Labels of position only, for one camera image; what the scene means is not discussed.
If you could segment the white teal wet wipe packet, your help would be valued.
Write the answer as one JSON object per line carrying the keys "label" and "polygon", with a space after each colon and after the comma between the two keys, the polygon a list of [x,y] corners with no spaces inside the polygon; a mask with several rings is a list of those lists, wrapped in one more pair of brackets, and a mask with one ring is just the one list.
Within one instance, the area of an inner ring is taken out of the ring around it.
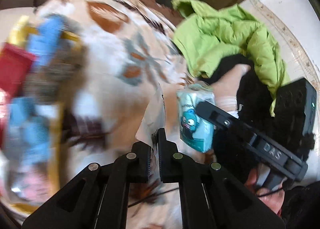
{"label": "white teal wet wipe packet", "polygon": [[157,131],[165,127],[165,104],[163,91],[160,84],[157,86],[155,94],[151,97],[136,132],[136,139],[144,142],[153,148]]}

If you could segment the teal cartoon tissue pack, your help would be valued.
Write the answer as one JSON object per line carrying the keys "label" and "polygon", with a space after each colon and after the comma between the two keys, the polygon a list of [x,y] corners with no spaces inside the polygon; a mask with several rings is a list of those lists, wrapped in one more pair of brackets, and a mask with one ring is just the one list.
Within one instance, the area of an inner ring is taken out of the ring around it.
{"label": "teal cartoon tissue pack", "polygon": [[197,150],[205,153],[212,147],[214,126],[196,114],[200,102],[215,103],[215,96],[204,82],[189,84],[176,92],[180,139]]}

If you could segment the blue knitted towel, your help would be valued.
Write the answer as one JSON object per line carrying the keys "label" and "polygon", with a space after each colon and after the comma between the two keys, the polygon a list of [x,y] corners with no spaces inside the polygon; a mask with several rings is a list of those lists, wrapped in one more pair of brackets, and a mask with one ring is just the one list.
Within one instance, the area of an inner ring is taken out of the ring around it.
{"label": "blue knitted towel", "polygon": [[46,66],[59,47],[60,37],[64,29],[62,16],[52,14],[42,22],[37,34],[30,34],[26,46],[27,52],[36,56],[33,68]]}

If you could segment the red foil snack packet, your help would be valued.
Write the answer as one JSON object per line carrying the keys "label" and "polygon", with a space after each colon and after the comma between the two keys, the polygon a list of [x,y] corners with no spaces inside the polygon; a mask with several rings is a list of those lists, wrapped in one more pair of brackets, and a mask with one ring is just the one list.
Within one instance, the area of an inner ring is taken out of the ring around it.
{"label": "red foil snack packet", "polygon": [[36,56],[24,49],[5,43],[1,50],[1,89],[13,98],[25,81]]}

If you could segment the black garment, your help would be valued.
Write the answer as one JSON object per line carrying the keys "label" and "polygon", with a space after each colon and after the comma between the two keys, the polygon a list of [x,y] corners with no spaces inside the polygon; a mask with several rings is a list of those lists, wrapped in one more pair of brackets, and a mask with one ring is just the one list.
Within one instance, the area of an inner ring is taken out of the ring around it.
{"label": "black garment", "polygon": [[313,126],[317,92],[305,79],[297,79],[280,87],[276,92],[275,116],[269,107],[272,103],[267,85],[263,84],[253,67],[253,61],[235,54],[221,59],[210,78],[200,80],[211,85],[237,64],[251,67],[240,81],[236,94],[239,118],[281,144],[302,161],[307,161],[315,146]]}

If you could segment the cream sock foot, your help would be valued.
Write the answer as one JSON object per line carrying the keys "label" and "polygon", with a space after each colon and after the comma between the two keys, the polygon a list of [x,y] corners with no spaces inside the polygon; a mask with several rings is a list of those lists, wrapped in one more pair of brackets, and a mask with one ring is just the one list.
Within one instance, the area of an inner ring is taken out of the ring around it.
{"label": "cream sock foot", "polygon": [[215,105],[235,118],[239,118],[236,94],[242,77],[251,67],[247,64],[237,64],[217,82],[210,85],[215,97]]}

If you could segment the floral plush blanket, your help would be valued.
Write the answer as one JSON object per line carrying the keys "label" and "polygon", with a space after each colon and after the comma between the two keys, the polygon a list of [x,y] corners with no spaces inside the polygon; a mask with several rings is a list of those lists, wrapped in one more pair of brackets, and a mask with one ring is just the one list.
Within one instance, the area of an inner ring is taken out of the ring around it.
{"label": "floral plush blanket", "polygon": [[80,37],[80,68],[60,91],[73,138],[61,148],[65,185],[92,162],[106,165],[127,153],[158,89],[165,103],[165,131],[196,161],[204,155],[180,140],[176,91],[194,82],[172,42],[181,17],[155,0],[47,0],[38,19],[57,14]]}

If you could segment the flat blue microfiber cloth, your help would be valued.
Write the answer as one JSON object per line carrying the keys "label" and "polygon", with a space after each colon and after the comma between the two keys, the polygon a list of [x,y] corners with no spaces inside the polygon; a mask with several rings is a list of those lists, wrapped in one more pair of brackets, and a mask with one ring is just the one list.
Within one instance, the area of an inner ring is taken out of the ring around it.
{"label": "flat blue microfiber cloth", "polygon": [[13,98],[3,148],[6,157],[26,166],[45,163],[49,159],[49,143],[48,121],[37,114],[33,99]]}

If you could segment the lime green jacket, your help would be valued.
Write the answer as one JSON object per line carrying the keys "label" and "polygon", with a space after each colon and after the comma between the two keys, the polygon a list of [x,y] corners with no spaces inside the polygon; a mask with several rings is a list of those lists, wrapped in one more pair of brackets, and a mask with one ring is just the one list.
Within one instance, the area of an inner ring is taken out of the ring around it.
{"label": "lime green jacket", "polygon": [[239,4],[215,10],[199,0],[172,0],[184,18],[177,26],[173,43],[184,56],[194,78],[211,77],[221,59],[241,54],[253,61],[260,82],[271,97],[274,116],[277,90],[290,79],[280,46],[267,27]]}

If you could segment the gold rimmed white box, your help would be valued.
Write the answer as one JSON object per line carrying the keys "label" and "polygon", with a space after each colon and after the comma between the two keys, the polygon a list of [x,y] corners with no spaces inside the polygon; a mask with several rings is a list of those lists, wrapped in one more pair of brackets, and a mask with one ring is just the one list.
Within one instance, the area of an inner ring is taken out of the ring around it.
{"label": "gold rimmed white box", "polygon": [[[38,26],[29,24],[29,35],[37,34]],[[9,121],[9,104],[13,98],[9,98],[1,89],[1,204],[21,219],[33,213],[60,188],[62,92],[78,72],[81,60],[81,40],[64,25],[59,47],[48,65],[37,69],[32,65],[18,93],[13,97],[32,98],[37,114],[48,121],[49,159],[45,163],[26,166],[6,157],[3,148]]]}

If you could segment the yellow sponge cloth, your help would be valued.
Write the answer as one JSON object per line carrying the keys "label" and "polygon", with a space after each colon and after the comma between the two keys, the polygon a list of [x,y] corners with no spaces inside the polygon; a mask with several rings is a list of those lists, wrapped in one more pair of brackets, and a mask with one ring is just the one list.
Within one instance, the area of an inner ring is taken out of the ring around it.
{"label": "yellow sponge cloth", "polygon": [[29,16],[21,16],[13,25],[7,38],[7,43],[25,48],[29,35]]}

